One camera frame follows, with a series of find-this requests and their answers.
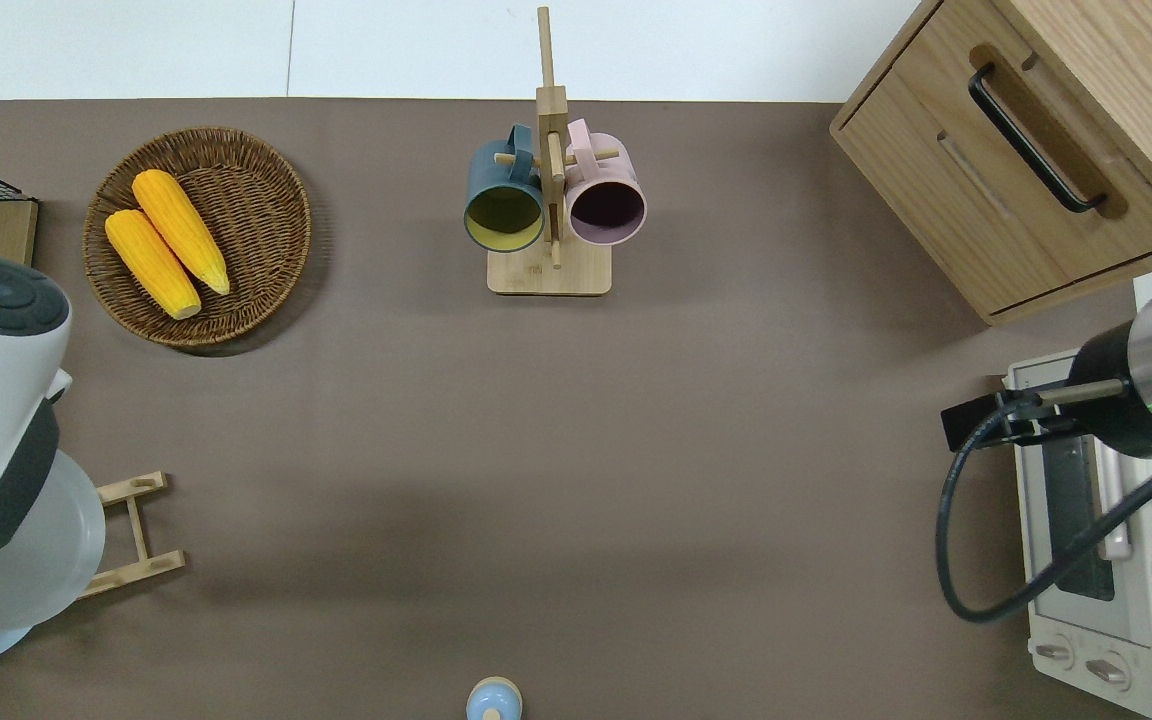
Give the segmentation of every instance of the oven door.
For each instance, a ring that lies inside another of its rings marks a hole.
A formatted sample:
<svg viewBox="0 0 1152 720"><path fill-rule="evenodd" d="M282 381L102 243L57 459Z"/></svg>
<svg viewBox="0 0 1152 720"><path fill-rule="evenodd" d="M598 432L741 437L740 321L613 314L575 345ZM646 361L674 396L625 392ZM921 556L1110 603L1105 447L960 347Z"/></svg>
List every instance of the oven door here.
<svg viewBox="0 0 1152 720"><path fill-rule="evenodd" d="M1016 365L1010 385L1020 389L1062 382L1071 361L1069 354ZM1051 564L1053 550L1068 546L1100 516L1102 507L1113 506L1137 482L1137 465L1091 435L1018 447L1016 460L1030 577ZM1149 601L1143 592L1149 569L1132 538L1129 520L1036 598L1037 614L1140 646L1152 644L1147 607L1137 607Z"/></svg>

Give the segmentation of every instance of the oven knob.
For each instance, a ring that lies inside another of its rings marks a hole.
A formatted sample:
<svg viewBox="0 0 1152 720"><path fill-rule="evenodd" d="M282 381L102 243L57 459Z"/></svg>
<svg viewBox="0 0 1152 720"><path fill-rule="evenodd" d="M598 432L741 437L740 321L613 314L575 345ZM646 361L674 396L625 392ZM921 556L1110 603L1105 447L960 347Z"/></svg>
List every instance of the oven knob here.
<svg viewBox="0 0 1152 720"><path fill-rule="evenodd" d="M1087 660L1083 664L1087 667L1087 673L1097 675L1107 685L1126 691L1132 687L1132 673L1128 669L1128 664L1123 657L1116 652L1107 652L1105 657L1097 660Z"/></svg>
<svg viewBox="0 0 1152 720"><path fill-rule="evenodd" d="M1046 657L1069 670L1074 666L1074 646L1064 635L1056 635L1051 642L1039 642L1037 638L1029 638L1029 652L1033 655Z"/></svg>

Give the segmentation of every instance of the oven window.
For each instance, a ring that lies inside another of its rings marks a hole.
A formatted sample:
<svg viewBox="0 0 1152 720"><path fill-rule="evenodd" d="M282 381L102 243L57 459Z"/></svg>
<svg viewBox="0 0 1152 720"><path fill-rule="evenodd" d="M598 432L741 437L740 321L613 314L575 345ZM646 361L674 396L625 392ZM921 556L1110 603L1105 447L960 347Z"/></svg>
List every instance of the oven window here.
<svg viewBox="0 0 1152 720"><path fill-rule="evenodd" d="M1056 555L1096 520L1096 465L1091 438L1052 439L1043 444L1047 479L1047 528ZM1114 600L1114 566L1096 552L1084 555L1056 588L1092 600Z"/></svg>

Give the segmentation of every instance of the white wall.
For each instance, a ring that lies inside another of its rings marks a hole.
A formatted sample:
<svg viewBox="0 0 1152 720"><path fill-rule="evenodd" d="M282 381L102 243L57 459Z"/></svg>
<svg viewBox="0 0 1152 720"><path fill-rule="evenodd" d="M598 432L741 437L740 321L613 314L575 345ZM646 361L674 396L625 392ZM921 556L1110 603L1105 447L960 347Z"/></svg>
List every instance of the white wall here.
<svg viewBox="0 0 1152 720"><path fill-rule="evenodd" d="M538 3L0 0L0 99L530 99ZM573 99L840 101L917 3L550 0L554 69Z"/></svg>

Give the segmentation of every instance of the round woven basket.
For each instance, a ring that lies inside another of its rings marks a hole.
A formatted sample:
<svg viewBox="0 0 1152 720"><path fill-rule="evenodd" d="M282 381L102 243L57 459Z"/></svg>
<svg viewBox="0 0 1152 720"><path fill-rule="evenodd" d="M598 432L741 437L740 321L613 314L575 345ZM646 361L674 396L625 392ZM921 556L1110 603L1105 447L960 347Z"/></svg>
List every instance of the round woven basket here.
<svg viewBox="0 0 1152 720"><path fill-rule="evenodd" d="M105 237L105 218L137 209L132 179L172 173L211 232L229 274L229 295L198 288L202 310L173 320L143 291ZM83 225L83 266L96 297L119 324L180 348L242 336L270 318L301 278L310 251L310 200L296 170L268 143L232 128L188 128L156 137L101 182Z"/></svg>

